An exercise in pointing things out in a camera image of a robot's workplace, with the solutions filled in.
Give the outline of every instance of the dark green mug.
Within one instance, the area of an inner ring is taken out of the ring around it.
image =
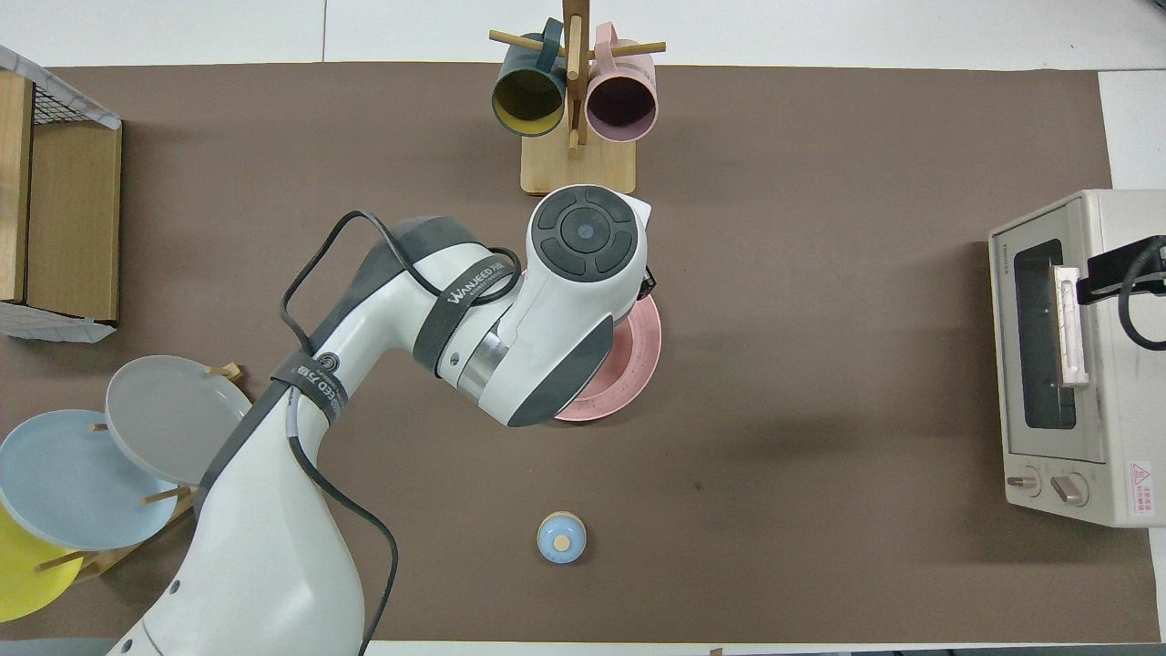
[[[542,34],[525,34],[542,42],[534,51],[511,45],[494,83],[491,104],[503,127],[522,136],[546,134],[563,119],[567,61],[559,56],[563,23],[547,19]]]

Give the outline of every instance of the toaster oven knob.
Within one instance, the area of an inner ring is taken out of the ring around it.
[[[1089,484],[1081,474],[1074,472],[1065,477],[1053,477],[1049,484],[1056,491],[1056,496],[1066,505],[1081,508],[1089,503]]]
[[[1004,480],[1009,487],[1020,488],[1028,493],[1028,496],[1037,496],[1040,494],[1040,472],[1037,472],[1033,467],[1025,467],[1024,475],[1021,477],[1009,477]]]

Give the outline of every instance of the yellow plate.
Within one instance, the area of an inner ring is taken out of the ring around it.
[[[61,597],[77,578],[82,559],[43,572],[33,569],[72,551],[34,537],[0,506],[0,622],[23,618]]]

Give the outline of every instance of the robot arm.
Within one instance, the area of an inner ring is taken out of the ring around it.
[[[315,485],[288,447],[287,415],[308,459],[347,395],[388,350],[414,359],[508,426],[553,418],[590,382],[635,301],[651,207],[597,185],[546,196],[517,275],[454,219],[392,230],[340,302],[293,354],[199,486],[199,522],[175,581],[110,654],[356,654],[364,599],[356,566]],[[408,271],[441,290],[436,296]],[[289,407],[293,386],[314,403]]]

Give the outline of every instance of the pink plate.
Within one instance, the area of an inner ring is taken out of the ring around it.
[[[593,422],[623,409],[644,392],[658,362],[660,312],[652,296],[645,296],[616,326],[611,354],[595,379],[555,419]]]

